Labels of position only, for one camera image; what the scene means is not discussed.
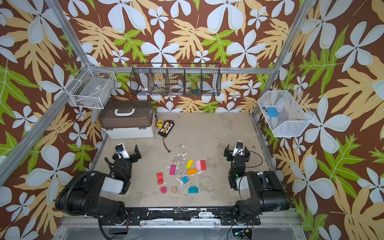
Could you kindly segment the red wood block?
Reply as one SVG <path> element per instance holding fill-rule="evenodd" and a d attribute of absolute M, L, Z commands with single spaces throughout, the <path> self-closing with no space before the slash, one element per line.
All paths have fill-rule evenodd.
<path fill-rule="evenodd" d="M 207 169 L 206 161 L 200 161 L 200 164 L 201 164 L 201 170 L 205 171 Z"/>

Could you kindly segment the pink wood block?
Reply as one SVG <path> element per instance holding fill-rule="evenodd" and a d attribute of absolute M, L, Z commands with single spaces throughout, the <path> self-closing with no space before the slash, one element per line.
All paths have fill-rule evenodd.
<path fill-rule="evenodd" d="M 196 160 L 196 169 L 198 171 L 201 171 L 202 170 L 202 166 L 201 166 L 201 161 L 200 160 Z"/>

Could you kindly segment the yellow wood block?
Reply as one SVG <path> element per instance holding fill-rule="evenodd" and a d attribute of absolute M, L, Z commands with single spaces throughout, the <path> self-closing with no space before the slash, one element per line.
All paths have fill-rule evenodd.
<path fill-rule="evenodd" d="M 194 160 L 189 159 L 189 161 L 187 162 L 186 168 L 190 169 L 192 167 L 193 163 L 194 163 Z"/>

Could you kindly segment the orange wood block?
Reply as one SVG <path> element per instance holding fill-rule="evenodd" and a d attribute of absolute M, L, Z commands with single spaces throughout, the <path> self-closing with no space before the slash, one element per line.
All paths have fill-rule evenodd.
<path fill-rule="evenodd" d="M 188 174 L 189 176 L 191 176 L 191 175 L 195 175 L 195 174 L 197 174 L 197 173 L 198 173 L 198 170 L 197 170 L 196 168 L 187 170 L 187 174 Z"/>

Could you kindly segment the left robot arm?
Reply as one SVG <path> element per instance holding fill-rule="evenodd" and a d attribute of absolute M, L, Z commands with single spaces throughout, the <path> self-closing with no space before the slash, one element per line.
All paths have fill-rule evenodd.
<path fill-rule="evenodd" d="M 109 167 L 108 174 L 98 171 L 78 173 L 60 192 L 55 201 L 55 208 L 70 216 L 91 216 L 116 224 L 123 223 L 127 216 L 125 204 L 101 197 L 100 194 L 126 194 L 131 184 L 132 165 L 140 160 L 142 155 L 137 145 L 131 155 L 124 144 L 117 145 L 115 150 L 113 163 L 105 158 Z"/>

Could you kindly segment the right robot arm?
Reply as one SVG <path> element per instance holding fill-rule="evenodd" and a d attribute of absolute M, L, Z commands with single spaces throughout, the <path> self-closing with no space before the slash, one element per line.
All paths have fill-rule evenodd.
<path fill-rule="evenodd" d="M 246 190 L 250 193 L 248 199 L 240 197 L 233 207 L 233 217 L 238 224 L 251 221 L 259 225 L 260 214 L 286 211 L 291 206 L 288 194 L 274 171 L 246 171 L 252 153 L 243 142 L 236 142 L 233 150 L 229 146 L 224 150 L 224 157 L 231 163 L 228 174 L 230 188 L 239 193 Z"/>

